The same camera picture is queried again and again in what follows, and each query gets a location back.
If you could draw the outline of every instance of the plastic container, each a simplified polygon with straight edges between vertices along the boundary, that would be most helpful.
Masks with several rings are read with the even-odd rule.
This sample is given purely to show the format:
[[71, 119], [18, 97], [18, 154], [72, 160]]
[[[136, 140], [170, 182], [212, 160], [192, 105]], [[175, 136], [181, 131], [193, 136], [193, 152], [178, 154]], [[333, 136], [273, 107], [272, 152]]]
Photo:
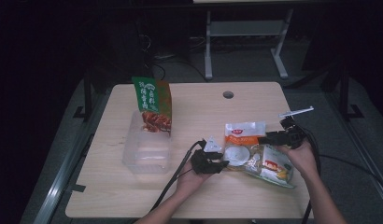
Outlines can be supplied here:
[[169, 170], [171, 138], [166, 132], [146, 132], [143, 125], [141, 113], [135, 111], [122, 162], [136, 175], [164, 175]]

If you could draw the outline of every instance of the plastic bag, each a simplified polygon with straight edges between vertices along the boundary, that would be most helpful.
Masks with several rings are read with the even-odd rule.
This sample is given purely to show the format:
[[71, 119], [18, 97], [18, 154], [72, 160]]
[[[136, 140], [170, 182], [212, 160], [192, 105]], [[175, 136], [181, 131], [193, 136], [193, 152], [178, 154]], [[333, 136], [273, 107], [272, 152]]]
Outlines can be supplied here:
[[172, 98], [168, 82], [148, 77], [133, 77], [143, 130], [171, 133]]
[[270, 145], [259, 145], [261, 136], [265, 136], [263, 121], [226, 124], [223, 159], [229, 161], [228, 168], [294, 188], [289, 184], [293, 165], [288, 157]]

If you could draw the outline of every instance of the human hand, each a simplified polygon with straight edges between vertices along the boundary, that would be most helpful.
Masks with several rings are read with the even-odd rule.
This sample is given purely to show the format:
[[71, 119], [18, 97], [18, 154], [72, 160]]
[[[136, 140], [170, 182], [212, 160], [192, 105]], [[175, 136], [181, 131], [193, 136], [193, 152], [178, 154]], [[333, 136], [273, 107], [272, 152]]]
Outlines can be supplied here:
[[310, 175], [318, 174], [311, 144], [306, 139], [296, 149], [290, 149], [285, 146], [276, 146], [276, 149], [288, 156], [293, 166], [300, 171], [304, 179]]
[[197, 191], [212, 174], [196, 174], [192, 169], [191, 161], [187, 161], [179, 173], [177, 189], [174, 194], [188, 198]]

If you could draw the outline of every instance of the green snack bag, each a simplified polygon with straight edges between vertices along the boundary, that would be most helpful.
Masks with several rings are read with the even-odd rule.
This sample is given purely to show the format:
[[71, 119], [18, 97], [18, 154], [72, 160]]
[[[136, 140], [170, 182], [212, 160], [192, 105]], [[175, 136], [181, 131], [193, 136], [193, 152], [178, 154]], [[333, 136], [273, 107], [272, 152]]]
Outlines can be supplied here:
[[168, 82], [148, 77], [133, 77], [133, 82], [143, 129], [171, 134], [172, 99]]

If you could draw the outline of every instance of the wooden table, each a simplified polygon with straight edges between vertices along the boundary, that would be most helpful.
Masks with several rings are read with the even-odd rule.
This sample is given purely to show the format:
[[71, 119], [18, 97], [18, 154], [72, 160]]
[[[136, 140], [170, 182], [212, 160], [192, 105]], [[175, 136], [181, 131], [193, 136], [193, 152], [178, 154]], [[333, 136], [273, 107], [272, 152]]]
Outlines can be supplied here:
[[[113, 89], [78, 177], [83, 192], [73, 191], [69, 217], [142, 217], [156, 202], [190, 146], [212, 135], [224, 145], [224, 125], [266, 122], [282, 130], [278, 114], [289, 110], [275, 82], [170, 84], [173, 100], [171, 168], [167, 175], [133, 175], [121, 162], [132, 113], [134, 85]], [[225, 91], [233, 99], [223, 97]], [[295, 172], [295, 189], [285, 189], [240, 172], [223, 171], [179, 207], [173, 218], [301, 218], [309, 196]], [[175, 185], [167, 192], [169, 196]]]

